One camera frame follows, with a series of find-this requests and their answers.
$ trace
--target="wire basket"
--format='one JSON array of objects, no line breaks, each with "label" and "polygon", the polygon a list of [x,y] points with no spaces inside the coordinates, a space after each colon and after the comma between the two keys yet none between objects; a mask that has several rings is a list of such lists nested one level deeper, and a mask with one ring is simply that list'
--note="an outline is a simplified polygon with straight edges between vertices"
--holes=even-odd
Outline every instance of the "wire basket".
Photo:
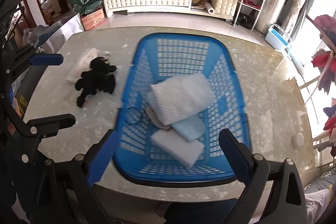
[{"label": "wire basket", "polygon": [[[205,134],[198,141],[205,147],[194,166],[186,168],[151,143],[150,137],[158,128],[145,108],[150,85],[193,73],[204,74],[217,101],[198,114],[205,125]],[[179,182],[209,185],[232,181],[234,173],[218,143],[223,128],[228,128],[250,149],[239,81],[226,47],[214,38],[171,33],[144,37],[137,47],[122,102],[115,127],[120,141],[114,163],[124,177],[135,183],[160,182],[167,186]]]}]

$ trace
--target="green plastic bag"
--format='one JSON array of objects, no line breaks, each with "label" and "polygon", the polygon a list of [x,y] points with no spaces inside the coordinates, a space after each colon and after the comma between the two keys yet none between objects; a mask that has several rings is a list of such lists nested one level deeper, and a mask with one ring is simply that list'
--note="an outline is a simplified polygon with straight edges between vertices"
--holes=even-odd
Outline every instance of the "green plastic bag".
[{"label": "green plastic bag", "polygon": [[73,11],[79,13],[81,16],[92,13],[103,0],[67,0],[73,5]]}]

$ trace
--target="orange box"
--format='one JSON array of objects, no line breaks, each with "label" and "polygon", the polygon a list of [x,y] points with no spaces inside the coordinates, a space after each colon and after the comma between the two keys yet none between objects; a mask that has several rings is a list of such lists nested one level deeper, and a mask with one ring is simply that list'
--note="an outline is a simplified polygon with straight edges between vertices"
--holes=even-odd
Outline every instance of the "orange box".
[{"label": "orange box", "polygon": [[81,21],[84,30],[88,31],[105,21],[104,11],[102,8],[99,8],[98,10],[94,11],[93,13],[87,16],[81,16]]}]

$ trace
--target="black plush toy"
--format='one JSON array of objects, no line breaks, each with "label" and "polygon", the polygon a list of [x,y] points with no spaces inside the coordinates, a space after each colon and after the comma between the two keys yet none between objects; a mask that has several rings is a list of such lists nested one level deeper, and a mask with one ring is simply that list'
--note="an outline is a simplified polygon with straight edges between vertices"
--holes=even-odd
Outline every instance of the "black plush toy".
[{"label": "black plush toy", "polygon": [[107,59],[98,56],[90,63],[90,71],[83,71],[81,77],[75,84],[76,90],[83,89],[79,97],[77,97],[77,106],[83,107],[86,96],[89,94],[96,95],[97,90],[112,94],[116,86],[113,72],[116,71],[115,66],[110,66]]}]

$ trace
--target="silver bolt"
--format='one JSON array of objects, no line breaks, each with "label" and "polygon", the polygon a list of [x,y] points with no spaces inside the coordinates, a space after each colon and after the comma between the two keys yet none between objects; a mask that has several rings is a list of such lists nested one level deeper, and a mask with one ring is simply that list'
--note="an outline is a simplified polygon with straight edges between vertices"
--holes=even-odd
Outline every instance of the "silver bolt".
[{"label": "silver bolt", "polygon": [[29,161],[29,158],[28,158],[28,156],[26,154],[23,154],[22,157],[21,157],[21,159],[22,159],[22,161],[24,163],[27,163]]},{"label": "silver bolt", "polygon": [[47,160],[44,161],[44,164],[45,164],[46,166],[48,166],[48,165],[51,165],[52,162],[53,162],[53,161],[52,161],[51,159],[47,159]]},{"label": "silver bolt", "polygon": [[31,127],[30,128],[30,133],[31,134],[36,134],[37,133],[37,128],[36,127]]},{"label": "silver bolt", "polygon": [[289,165],[293,165],[293,164],[294,164],[293,160],[290,159],[290,158],[286,159],[286,162],[287,162]]},{"label": "silver bolt", "polygon": [[77,161],[81,161],[83,159],[84,159],[84,155],[83,154],[78,154],[78,155],[75,156],[75,160],[77,160]]},{"label": "silver bolt", "polygon": [[256,159],[256,160],[263,160],[263,156],[261,155],[261,154],[255,154],[254,155],[254,158]]}]

